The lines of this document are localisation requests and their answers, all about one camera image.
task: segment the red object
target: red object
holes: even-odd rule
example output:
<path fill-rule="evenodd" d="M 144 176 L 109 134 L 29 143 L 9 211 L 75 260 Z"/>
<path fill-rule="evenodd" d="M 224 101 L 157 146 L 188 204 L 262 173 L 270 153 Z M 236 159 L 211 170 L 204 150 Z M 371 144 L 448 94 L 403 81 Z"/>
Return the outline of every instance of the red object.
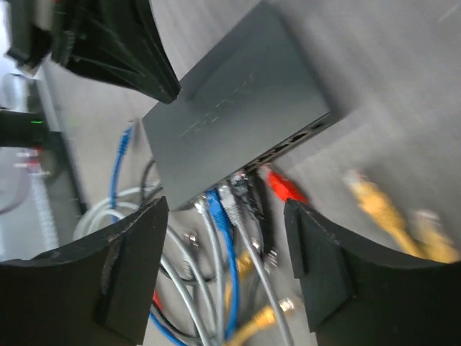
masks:
<path fill-rule="evenodd" d="M 280 198 L 283 202 L 286 202 L 288 198 L 291 198 L 292 200 L 308 204 L 308 199 L 301 193 L 301 191 L 299 191 L 293 182 L 289 181 L 281 174 L 274 172 L 269 167 L 267 167 L 267 171 L 267 183 L 278 198 Z"/>
<path fill-rule="evenodd" d="M 159 308 L 160 310 L 163 309 L 163 307 L 162 307 L 162 305 L 161 305 L 161 303 L 160 303 L 160 298 L 158 297 L 158 294 L 157 294 L 157 291 L 156 291 L 156 290 L 153 292 L 152 301 L 158 306 L 158 308 Z"/>

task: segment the gray table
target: gray table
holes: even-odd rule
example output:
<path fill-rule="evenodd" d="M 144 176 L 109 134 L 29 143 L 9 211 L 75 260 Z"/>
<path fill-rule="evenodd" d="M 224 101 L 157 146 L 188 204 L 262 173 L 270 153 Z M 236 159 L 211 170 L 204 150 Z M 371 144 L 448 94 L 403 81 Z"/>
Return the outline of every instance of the gray table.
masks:
<path fill-rule="evenodd" d="M 255 4 L 251 0 L 157 0 L 155 18 L 181 78 Z M 455 0 L 280 0 L 275 6 L 317 68 L 344 119 L 277 164 L 333 221 L 395 247 L 356 207 L 342 177 L 363 169 L 407 215 L 438 212 L 461 246 L 461 3 Z M 107 195 L 115 148 L 130 118 L 154 101 L 136 92 L 76 78 L 48 66 L 89 199 Z M 121 187 L 138 183 L 149 157 L 143 136 L 125 160 Z M 281 296 L 297 292 L 287 257 L 282 205 L 273 200 Z M 172 217 L 200 228 L 193 213 Z M 168 283 L 160 281 L 159 290 Z M 175 304 L 172 309 L 183 309 Z M 183 323 L 189 323 L 184 317 Z M 314 345 L 301 313 L 290 322 L 296 345 Z M 249 345 L 280 345 L 277 330 Z M 146 345 L 168 345 L 150 325 Z"/>

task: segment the blue ethernet cable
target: blue ethernet cable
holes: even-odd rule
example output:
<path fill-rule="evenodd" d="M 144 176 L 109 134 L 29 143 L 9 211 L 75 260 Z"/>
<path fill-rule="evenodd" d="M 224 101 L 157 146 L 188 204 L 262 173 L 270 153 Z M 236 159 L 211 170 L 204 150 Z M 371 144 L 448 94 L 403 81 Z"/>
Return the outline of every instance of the blue ethernet cable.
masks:
<path fill-rule="evenodd" d="M 114 169 L 112 170 L 112 178 L 110 180 L 110 207 L 115 209 L 117 207 L 117 185 L 118 177 L 120 176 L 120 168 L 122 167 L 123 157 L 127 152 L 128 145 L 130 144 L 131 137 L 133 135 L 134 125 L 130 126 L 125 130 L 120 138 L 120 143 L 117 150 L 117 158 L 115 159 Z M 112 222 L 117 222 L 117 218 L 112 217 Z"/>
<path fill-rule="evenodd" d="M 233 248 L 233 239 L 231 236 L 231 222 L 220 203 L 218 191 L 211 190 L 207 192 L 207 200 L 211 216 L 218 229 L 223 232 L 225 246 L 228 251 L 228 261 L 230 276 L 232 279 L 232 304 L 230 305 L 228 325 L 225 328 L 225 339 L 229 340 L 236 332 L 238 321 L 238 309 L 240 306 L 240 283 L 238 281 L 236 251 Z"/>
<path fill-rule="evenodd" d="M 176 346 L 187 346 L 184 344 L 180 339 L 174 336 L 160 321 L 156 318 L 156 316 L 152 313 L 149 314 L 153 324 L 157 327 L 157 329 L 164 335 L 166 339 L 171 341 Z"/>

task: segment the yellow connector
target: yellow connector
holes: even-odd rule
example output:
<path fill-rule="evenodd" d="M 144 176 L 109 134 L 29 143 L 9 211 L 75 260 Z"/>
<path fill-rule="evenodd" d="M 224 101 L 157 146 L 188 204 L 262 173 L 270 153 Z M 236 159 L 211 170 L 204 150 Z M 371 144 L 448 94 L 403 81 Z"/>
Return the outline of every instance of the yellow connector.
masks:
<path fill-rule="evenodd" d="M 367 213 L 378 226 L 388 232 L 407 254 L 426 258 L 423 251 L 406 232 L 406 223 L 395 209 L 390 199 L 379 187 L 367 181 L 357 171 L 350 171 L 346 183 L 359 202 L 359 207 Z"/>
<path fill-rule="evenodd" d="M 251 256 L 248 251 L 244 251 L 236 260 L 237 262 L 237 271 L 238 271 L 238 281 L 244 281 L 253 271 L 254 264 L 251 261 Z M 228 282 L 225 285 L 225 311 L 227 313 L 232 299 L 232 281 L 228 278 Z"/>
<path fill-rule="evenodd" d="M 295 310 L 295 302 L 291 298 L 282 299 L 279 302 L 284 314 L 289 314 Z M 260 312 L 253 316 L 253 319 L 245 326 L 241 327 L 231 341 L 225 346 L 241 346 L 246 340 L 254 336 L 257 332 L 272 327 L 277 323 L 274 309 L 271 306 L 264 307 Z"/>
<path fill-rule="evenodd" d="M 429 259 L 441 263 L 453 263 L 460 260 L 460 254 L 443 231 L 436 213 L 430 210 L 418 210 L 416 230 Z"/>

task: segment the black router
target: black router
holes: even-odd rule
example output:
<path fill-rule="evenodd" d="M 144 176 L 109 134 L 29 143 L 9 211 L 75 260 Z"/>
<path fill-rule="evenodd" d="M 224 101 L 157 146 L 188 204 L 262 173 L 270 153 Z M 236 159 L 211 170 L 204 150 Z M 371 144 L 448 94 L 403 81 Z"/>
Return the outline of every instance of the black router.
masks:
<path fill-rule="evenodd" d="M 144 117 L 171 210 L 338 120 L 281 19 L 257 5 Z"/>

